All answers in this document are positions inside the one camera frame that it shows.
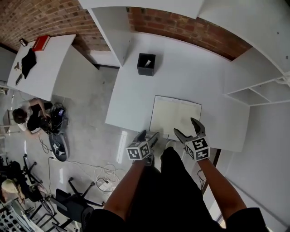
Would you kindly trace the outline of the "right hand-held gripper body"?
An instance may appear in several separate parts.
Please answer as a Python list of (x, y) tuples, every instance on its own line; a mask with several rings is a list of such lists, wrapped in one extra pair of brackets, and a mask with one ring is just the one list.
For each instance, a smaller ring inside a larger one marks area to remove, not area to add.
[(206, 136), (186, 142), (185, 149), (195, 161), (208, 159), (210, 156), (210, 146)]

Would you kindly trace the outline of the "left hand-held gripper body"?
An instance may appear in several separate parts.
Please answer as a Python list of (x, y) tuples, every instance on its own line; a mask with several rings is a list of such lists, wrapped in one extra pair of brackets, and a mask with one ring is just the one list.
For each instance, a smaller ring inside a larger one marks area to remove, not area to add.
[(146, 165), (153, 165), (154, 163), (154, 150), (157, 139), (151, 138), (150, 140), (139, 141), (134, 139), (127, 147), (126, 151), (129, 160), (133, 163), (140, 160), (145, 160)]

